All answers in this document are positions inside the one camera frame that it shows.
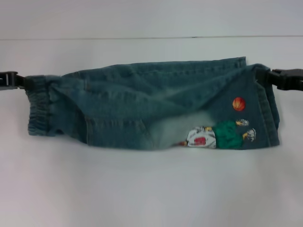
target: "basketball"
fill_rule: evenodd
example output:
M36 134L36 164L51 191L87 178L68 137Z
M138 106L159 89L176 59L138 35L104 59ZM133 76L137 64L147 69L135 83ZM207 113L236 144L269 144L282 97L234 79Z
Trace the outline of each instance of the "basketball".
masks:
M245 101L241 97L237 97L233 100L232 106L236 111L242 111L245 108Z

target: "denim fabric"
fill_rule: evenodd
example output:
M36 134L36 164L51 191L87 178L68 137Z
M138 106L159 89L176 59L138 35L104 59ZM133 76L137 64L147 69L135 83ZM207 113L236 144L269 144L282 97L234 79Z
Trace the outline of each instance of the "denim fabric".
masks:
M279 144L272 87L245 58L114 65L26 77L30 135L92 146L251 149Z

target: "black buckle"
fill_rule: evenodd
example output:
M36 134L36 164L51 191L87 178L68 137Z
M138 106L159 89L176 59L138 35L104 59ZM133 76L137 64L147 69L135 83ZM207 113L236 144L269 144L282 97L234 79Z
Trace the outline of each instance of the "black buckle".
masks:
M0 72L0 90L24 89L24 77L17 72Z
M272 70L266 77L266 82L280 90L303 91L303 70Z

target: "white surface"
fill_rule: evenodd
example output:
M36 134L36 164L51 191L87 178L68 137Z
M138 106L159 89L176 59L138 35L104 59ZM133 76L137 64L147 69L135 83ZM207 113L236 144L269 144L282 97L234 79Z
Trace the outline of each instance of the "white surface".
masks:
M303 35L301 0L2 0L0 39Z
M65 74L245 55L289 69L303 67L302 49L302 38L1 41L0 69ZM1 91L0 226L301 227L303 92L276 98L279 147L133 152L30 137L24 91Z

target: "cartoon basketball player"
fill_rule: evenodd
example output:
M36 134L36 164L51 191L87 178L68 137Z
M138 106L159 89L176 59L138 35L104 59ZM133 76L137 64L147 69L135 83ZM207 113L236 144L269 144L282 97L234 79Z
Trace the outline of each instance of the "cartoon basketball player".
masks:
M254 141L256 138L255 129L250 129L244 134L237 133L239 126L248 126L249 122L244 119L237 121L224 121L214 127L195 127L188 134L187 140L181 142L182 146L239 149L244 141Z

